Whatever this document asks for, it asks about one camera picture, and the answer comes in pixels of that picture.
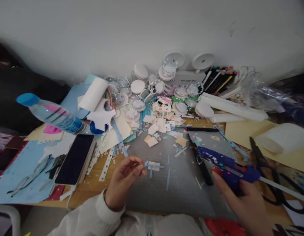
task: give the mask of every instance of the blue glue gun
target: blue glue gun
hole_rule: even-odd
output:
[[[260,178],[260,173],[254,167],[237,164],[232,158],[216,151],[205,147],[198,147],[197,152],[203,159],[213,163],[221,170],[223,179],[236,194],[240,192],[240,179],[254,183]]]

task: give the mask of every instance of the white wall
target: white wall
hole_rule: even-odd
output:
[[[84,81],[158,69],[179,50],[268,75],[304,67],[300,0],[0,0],[0,42],[34,71]]]

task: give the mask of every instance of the blue bottle cap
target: blue bottle cap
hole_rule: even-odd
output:
[[[30,107],[30,106],[38,103],[39,100],[40,100],[40,98],[37,97],[35,94],[32,94],[32,93],[22,94],[22,95],[18,96],[17,99],[16,99],[16,101],[19,104],[22,104],[23,106],[26,106],[26,107]]]
[[[105,124],[105,131],[102,131],[100,129],[95,128],[95,123],[94,123],[94,121],[92,121],[90,123],[90,130],[93,134],[102,134],[108,130],[108,124]]]

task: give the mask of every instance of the hand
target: hand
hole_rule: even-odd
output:
[[[146,175],[143,161],[137,156],[126,157],[114,170],[106,191],[105,202],[108,208],[113,211],[121,211],[126,205],[129,188],[141,175]]]
[[[240,180],[240,188],[245,196],[238,198],[220,175],[215,172],[212,175],[227,203],[249,234],[273,236],[264,199],[258,189],[253,184]]]

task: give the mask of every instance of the white sleeve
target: white sleeve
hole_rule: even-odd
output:
[[[104,201],[104,192],[106,190],[68,213],[48,236],[106,236],[113,233],[120,225],[125,207],[120,212],[110,210]]]

